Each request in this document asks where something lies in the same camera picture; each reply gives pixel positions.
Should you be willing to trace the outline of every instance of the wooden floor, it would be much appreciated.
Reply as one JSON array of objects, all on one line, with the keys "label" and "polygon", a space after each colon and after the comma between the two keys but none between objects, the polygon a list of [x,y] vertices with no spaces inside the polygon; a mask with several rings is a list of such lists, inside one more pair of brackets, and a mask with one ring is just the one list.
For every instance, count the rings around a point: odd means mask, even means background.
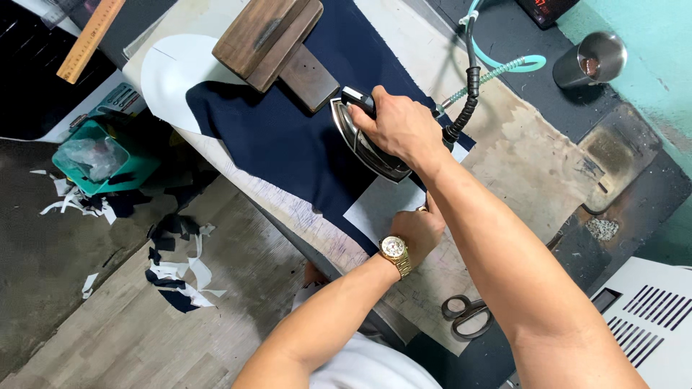
[{"label": "wooden floor", "polygon": [[[217,307],[175,310],[145,279],[149,243],[0,389],[229,387],[291,310],[305,259],[223,177],[181,214],[217,227],[201,256],[213,273],[207,288],[228,290],[220,298],[204,293]],[[194,239],[177,239],[163,260],[187,262],[193,250]],[[197,285],[191,271],[184,280]]]}]

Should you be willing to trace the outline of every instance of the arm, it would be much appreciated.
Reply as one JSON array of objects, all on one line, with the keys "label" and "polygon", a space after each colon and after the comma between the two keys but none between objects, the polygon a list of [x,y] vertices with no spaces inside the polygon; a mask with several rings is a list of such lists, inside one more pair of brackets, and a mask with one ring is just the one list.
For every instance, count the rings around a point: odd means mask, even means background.
[{"label": "arm", "polygon": [[376,87],[378,118],[354,123],[423,180],[507,335],[528,388],[646,388],[603,317],[543,243],[441,143],[430,111]]},{"label": "arm", "polygon": [[[437,246],[444,231],[444,219],[430,197],[428,207],[430,212],[399,212],[392,222],[391,233],[404,238],[412,266]],[[310,374],[344,347],[400,279],[399,270],[376,254],[328,284],[279,323],[233,388],[307,388]]]}]

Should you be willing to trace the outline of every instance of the metal cup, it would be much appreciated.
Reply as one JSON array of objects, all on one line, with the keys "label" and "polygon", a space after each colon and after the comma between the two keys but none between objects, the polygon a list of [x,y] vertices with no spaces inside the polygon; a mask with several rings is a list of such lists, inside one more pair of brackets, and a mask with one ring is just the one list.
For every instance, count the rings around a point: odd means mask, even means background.
[{"label": "metal cup", "polygon": [[553,79],[562,88],[609,82],[627,63],[627,49],[614,33],[597,31],[566,52],[553,66]]}]

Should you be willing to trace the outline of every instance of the watch face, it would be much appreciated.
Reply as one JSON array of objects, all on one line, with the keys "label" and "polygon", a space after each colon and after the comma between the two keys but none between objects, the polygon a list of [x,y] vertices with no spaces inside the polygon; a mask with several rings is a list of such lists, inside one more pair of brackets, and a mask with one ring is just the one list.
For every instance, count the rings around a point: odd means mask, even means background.
[{"label": "watch face", "polygon": [[388,257],[398,258],[401,257],[403,251],[406,250],[406,244],[404,244],[400,237],[389,236],[382,241],[381,249]]}]

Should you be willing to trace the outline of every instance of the navy fabric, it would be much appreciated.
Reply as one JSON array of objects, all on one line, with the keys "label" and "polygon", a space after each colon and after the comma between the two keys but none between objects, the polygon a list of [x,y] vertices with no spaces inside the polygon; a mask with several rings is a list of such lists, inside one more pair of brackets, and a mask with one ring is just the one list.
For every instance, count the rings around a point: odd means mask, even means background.
[{"label": "navy fabric", "polygon": [[[339,81],[363,91],[383,85],[434,107],[352,0],[323,0],[305,46]],[[346,146],[329,107],[310,114],[277,81],[260,95],[249,86],[202,82],[187,93],[202,134],[220,138],[236,166],[312,203],[370,255],[377,247],[344,217],[376,175]],[[446,116],[440,124],[449,125]],[[467,150],[475,144],[462,135]]]}]

